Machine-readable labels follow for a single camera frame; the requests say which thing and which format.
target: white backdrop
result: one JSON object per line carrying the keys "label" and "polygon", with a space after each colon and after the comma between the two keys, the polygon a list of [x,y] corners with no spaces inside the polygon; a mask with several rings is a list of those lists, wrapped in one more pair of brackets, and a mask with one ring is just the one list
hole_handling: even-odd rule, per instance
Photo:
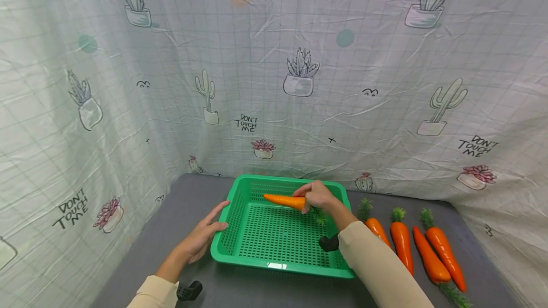
{"label": "white backdrop", "polygon": [[7,307],[87,307],[184,172],[450,201],[548,305],[548,0],[1,5]]}

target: pink flower drawing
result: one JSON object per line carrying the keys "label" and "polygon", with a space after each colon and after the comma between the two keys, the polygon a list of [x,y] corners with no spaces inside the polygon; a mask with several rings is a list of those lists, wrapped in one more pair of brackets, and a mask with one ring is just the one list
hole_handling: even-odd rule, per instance
{"label": "pink flower drawing", "polygon": [[112,230],[118,225],[124,211],[120,206],[120,198],[114,198],[105,203],[101,211],[97,214],[97,221],[93,224],[93,227],[99,227],[104,233],[111,233]]}
{"label": "pink flower drawing", "polygon": [[255,142],[251,142],[251,144],[253,145],[253,150],[263,150],[264,152],[275,150],[274,144],[268,143],[264,139],[257,139]]}
{"label": "pink flower drawing", "polygon": [[462,174],[465,175],[474,175],[477,179],[479,179],[481,182],[485,183],[495,183],[493,181],[495,178],[497,178],[489,167],[487,165],[472,165],[472,167],[464,167],[464,171]]}

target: person's right hand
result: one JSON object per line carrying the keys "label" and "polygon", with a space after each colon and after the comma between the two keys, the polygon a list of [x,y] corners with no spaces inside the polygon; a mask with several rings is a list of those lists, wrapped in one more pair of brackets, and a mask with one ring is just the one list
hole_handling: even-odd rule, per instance
{"label": "person's right hand", "polygon": [[333,203],[339,202],[320,180],[303,185],[295,190],[293,196],[304,196],[306,198],[305,208],[301,211],[302,214],[307,214],[310,211],[310,206],[324,211]]}

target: basket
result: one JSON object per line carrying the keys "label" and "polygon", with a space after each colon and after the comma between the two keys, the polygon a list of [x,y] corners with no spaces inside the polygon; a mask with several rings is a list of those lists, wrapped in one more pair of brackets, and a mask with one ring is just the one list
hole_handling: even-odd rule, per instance
{"label": "basket", "polygon": [[[263,194],[291,196],[304,179],[241,175],[235,179],[219,221],[228,228],[213,238],[213,259],[227,264],[252,266],[310,275],[352,279],[354,272],[337,251],[325,252],[318,244],[321,236],[333,236],[337,229],[331,218],[319,225],[314,215],[264,199]],[[333,195],[350,209],[343,186],[323,182]]]}

